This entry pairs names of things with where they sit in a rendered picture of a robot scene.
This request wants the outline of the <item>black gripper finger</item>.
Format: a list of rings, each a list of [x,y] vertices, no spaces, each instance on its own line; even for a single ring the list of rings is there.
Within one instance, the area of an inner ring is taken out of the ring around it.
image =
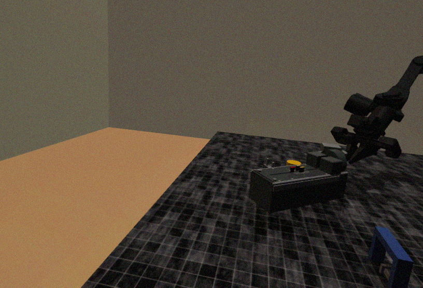
[[[356,150],[358,148],[355,140],[351,136],[344,135],[344,139],[347,143],[346,150]],[[351,158],[351,156],[346,156],[347,161]]]
[[[373,143],[371,141],[361,139],[359,147],[351,156],[348,162],[352,164],[360,159],[363,159],[365,157],[369,157],[372,155],[377,155],[377,152]]]

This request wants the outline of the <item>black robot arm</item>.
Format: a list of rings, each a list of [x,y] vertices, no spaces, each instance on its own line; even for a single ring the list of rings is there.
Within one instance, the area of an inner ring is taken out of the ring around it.
[[[352,113],[347,124],[354,127],[354,132],[359,129],[369,131],[368,134],[374,136],[379,120],[387,127],[393,120],[401,122],[404,117],[401,109],[408,100],[410,87],[418,74],[423,74],[423,56],[415,57],[399,82],[387,92],[376,94],[373,100],[359,93],[352,95],[344,107],[344,110]],[[371,115],[365,117],[370,112]]]

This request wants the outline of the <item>yellow short cylinder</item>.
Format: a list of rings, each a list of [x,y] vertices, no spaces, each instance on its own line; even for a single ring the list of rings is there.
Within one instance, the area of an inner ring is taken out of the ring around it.
[[[295,161],[295,160],[287,160],[286,166],[296,165],[296,164],[301,164],[301,162]]]

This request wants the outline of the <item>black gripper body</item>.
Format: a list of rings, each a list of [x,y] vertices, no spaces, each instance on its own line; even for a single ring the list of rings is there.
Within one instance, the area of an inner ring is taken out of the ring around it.
[[[379,120],[378,130],[374,136],[368,134],[369,131],[357,130],[356,133],[348,132],[347,128],[334,127],[330,132],[332,133],[336,142],[347,145],[344,135],[351,136],[355,140],[356,144],[360,143],[361,139],[371,141],[376,149],[376,152],[380,149],[386,149],[384,151],[386,157],[398,159],[401,155],[401,148],[397,139],[389,138],[384,136],[386,124]],[[379,139],[379,140],[378,140]]]

